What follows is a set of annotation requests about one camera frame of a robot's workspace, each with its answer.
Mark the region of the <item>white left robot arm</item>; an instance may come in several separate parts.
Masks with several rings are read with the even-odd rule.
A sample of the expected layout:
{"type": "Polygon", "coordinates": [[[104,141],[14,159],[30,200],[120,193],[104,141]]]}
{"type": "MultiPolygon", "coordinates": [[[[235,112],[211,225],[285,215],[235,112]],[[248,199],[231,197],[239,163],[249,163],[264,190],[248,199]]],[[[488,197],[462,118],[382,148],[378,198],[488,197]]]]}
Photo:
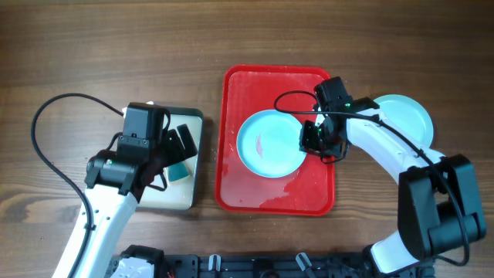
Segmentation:
{"type": "Polygon", "coordinates": [[[137,208],[186,211],[192,207],[198,161],[195,154],[164,167],[149,185],[140,182],[133,165],[125,166],[115,158],[91,162],[85,190],[90,207],[81,208],[53,276],[69,277],[75,266],[75,277],[102,277],[137,208]]]}

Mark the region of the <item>light blue plate red stain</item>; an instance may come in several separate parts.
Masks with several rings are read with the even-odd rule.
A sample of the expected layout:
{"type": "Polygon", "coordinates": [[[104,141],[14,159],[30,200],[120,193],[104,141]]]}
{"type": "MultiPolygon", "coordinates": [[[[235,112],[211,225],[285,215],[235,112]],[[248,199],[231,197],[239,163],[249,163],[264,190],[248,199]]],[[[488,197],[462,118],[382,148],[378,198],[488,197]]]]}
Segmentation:
{"type": "Polygon", "coordinates": [[[262,110],[240,127],[236,146],[242,163],[264,178],[281,178],[297,170],[306,158],[300,150],[302,124],[292,115],[262,110]]]}

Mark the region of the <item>yellow green scrubbing sponge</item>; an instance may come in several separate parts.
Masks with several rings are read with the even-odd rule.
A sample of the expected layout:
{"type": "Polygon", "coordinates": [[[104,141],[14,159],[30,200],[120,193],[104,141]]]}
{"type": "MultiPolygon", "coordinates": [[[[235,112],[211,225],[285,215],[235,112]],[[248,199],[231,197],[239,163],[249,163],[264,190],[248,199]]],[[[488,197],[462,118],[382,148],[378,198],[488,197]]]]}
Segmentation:
{"type": "Polygon", "coordinates": [[[166,168],[167,181],[170,183],[179,182],[190,176],[188,167],[181,161],[166,168]]]}

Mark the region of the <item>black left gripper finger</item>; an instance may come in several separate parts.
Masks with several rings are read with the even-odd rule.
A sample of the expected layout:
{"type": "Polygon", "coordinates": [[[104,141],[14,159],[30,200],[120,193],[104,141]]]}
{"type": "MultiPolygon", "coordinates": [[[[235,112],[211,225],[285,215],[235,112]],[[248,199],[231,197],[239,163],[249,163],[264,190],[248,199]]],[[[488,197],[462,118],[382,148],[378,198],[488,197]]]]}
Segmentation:
{"type": "Polygon", "coordinates": [[[164,139],[165,167],[172,166],[185,160],[184,148],[175,129],[169,130],[164,139]]]}
{"type": "Polygon", "coordinates": [[[192,158],[198,154],[198,149],[191,136],[191,132],[187,124],[177,126],[182,144],[182,154],[184,158],[192,158]]]}

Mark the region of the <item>dark metal soapy water pan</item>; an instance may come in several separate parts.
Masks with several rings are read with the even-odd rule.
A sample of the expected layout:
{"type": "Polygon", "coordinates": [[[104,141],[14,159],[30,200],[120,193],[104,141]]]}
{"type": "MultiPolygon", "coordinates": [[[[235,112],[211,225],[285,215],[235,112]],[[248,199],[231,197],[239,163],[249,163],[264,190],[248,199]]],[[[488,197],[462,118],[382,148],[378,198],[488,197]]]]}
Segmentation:
{"type": "Polygon", "coordinates": [[[194,108],[169,107],[168,109],[171,113],[170,130],[175,129],[178,133],[177,126],[187,124],[198,149],[198,154],[184,160],[190,176],[179,182],[168,182],[165,168],[164,178],[167,186],[166,189],[163,192],[160,192],[156,189],[147,187],[144,190],[140,204],[138,205],[139,209],[184,211],[188,210],[194,204],[204,116],[200,110],[194,108]]]}

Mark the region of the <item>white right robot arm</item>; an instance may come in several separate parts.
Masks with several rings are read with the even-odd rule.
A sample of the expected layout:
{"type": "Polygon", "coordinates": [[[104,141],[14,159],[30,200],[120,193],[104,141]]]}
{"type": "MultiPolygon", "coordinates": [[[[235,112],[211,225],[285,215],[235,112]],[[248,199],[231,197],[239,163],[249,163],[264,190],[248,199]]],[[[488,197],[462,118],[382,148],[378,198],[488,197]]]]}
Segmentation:
{"type": "Polygon", "coordinates": [[[343,159],[348,145],[368,153],[398,184],[398,229],[367,247],[367,273],[391,276],[436,259],[470,260],[470,245],[486,236],[472,162],[447,157],[416,141],[369,98],[318,100],[302,130],[302,147],[343,159]]]}

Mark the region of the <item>red plastic serving tray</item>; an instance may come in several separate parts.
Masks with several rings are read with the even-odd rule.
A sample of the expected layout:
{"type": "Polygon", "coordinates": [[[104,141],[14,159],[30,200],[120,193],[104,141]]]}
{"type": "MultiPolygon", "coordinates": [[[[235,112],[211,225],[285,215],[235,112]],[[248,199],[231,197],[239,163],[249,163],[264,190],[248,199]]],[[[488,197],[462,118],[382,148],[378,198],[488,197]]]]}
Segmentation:
{"type": "Polygon", "coordinates": [[[329,78],[319,67],[237,65],[224,78],[219,124],[215,198],[225,210],[321,216],[335,203],[335,167],[308,155],[293,172],[279,178],[257,175],[239,157],[237,138],[253,114],[271,110],[291,90],[313,91],[329,78]]]}

